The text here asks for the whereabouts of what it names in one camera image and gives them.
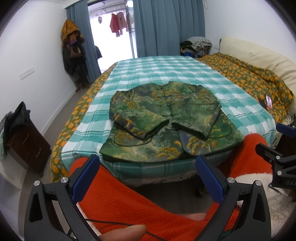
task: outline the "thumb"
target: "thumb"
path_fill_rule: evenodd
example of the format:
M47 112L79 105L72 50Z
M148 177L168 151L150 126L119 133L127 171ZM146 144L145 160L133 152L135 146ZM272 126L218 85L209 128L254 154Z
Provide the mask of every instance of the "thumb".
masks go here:
M115 229L102 234L102 241L140 241L147 231L146 225L133 225L125 229Z

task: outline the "padded headboard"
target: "padded headboard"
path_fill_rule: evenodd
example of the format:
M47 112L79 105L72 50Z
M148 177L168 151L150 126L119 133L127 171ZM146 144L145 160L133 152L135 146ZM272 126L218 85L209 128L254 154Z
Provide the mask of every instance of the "padded headboard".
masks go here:
M276 73L295 95L289 112L296 113L296 64L293 61L260 45L232 37L220 40L219 52Z

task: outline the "bolt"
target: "bolt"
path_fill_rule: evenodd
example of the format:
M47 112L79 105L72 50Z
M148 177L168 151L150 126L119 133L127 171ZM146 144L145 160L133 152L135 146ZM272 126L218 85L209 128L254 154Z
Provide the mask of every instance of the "bolt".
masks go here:
M40 181L39 180L37 180L37 181L34 182L34 186L38 186L39 184L40 184Z
M235 182L235 179L233 177L229 177L229 178L227 178L227 181L229 183L234 183Z
M256 184L257 186L261 186L261 185L262 185L262 182L260 182L259 180L256 180L256 181L255 181L255 184Z
M66 183L69 180L69 178L67 177L62 177L61 179L61 183Z

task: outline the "nightstand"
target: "nightstand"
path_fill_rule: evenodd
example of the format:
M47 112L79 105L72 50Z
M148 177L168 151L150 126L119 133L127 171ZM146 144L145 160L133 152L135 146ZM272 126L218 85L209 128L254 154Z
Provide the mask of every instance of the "nightstand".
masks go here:
M25 169L29 167L43 176L51 149L31 120L20 127L5 143L8 153Z
M296 121L289 126L296 126ZM283 154L284 157L296 155L296 137L292 138L283 134L276 151Z

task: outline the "blue curtain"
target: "blue curtain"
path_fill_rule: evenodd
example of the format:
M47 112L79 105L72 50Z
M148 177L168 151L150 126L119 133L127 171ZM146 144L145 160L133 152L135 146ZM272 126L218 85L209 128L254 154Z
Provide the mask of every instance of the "blue curtain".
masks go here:
M71 19L77 25L85 39L82 46L85 51L86 64L89 70L88 81L93 83L101 75L101 70L91 32L87 0L82 0L69 6L67 8L67 18Z
M180 55L180 43L205 37L202 0L133 0L138 57Z

